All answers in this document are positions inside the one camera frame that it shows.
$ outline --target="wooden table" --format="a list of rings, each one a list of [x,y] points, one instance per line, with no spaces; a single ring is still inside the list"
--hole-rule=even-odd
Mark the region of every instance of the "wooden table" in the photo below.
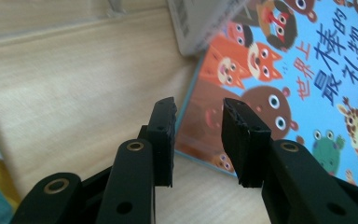
[[[0,149],[23,197],[41,178],[87,178],[147,124],[181,107],[197,58],[182,57],[166,7],[0,40]],[[259,189],[176,155],[157,223],[269,223]]]

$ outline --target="brass screw hole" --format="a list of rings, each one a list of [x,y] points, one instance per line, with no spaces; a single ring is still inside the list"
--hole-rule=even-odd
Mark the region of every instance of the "brass screw hole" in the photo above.
[[[284,150],[289,151],[289,152],[298,152],[298,146],[296,146],[292,143],[289,143],[289,142],[281,143],[281,148],[283,148]]]
[[[132,142],[127,145],[129,151],[139,151],[144,148],[144,144],[140,142]]]
[[[56,194],[65,190],[69,186],[69,180],[65,178],[58,178],[46,184],[44,192],[46,194]]]

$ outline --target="white box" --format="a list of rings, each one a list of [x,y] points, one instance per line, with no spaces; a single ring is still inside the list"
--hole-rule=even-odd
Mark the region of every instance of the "white box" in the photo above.
[[[179,51],[196,54],[207,48],[221,28],[248,0],[167,0]]]

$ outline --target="book cover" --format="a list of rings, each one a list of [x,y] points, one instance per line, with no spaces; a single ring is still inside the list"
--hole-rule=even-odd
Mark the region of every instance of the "book cover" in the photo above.
[[[224,97],[358,186],[358,0],[252,0],[210,42],[175,148],[235,175],[220,136]]]

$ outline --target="wooden surface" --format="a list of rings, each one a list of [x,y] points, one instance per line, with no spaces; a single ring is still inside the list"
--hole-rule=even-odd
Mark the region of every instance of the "wooden surface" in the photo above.
[[[136,12],[165,7],[165,0],[111,0]],[[109,0],[1,0],[0,39],[93,22],[112,16]]]
[[[0,41],[0,148],[21,196],[47,175],[111,165],[157,100],[181,107],[196,64],[179,54],[166,7]],[[174,162],[157,223],[269,223],[259,189]]]

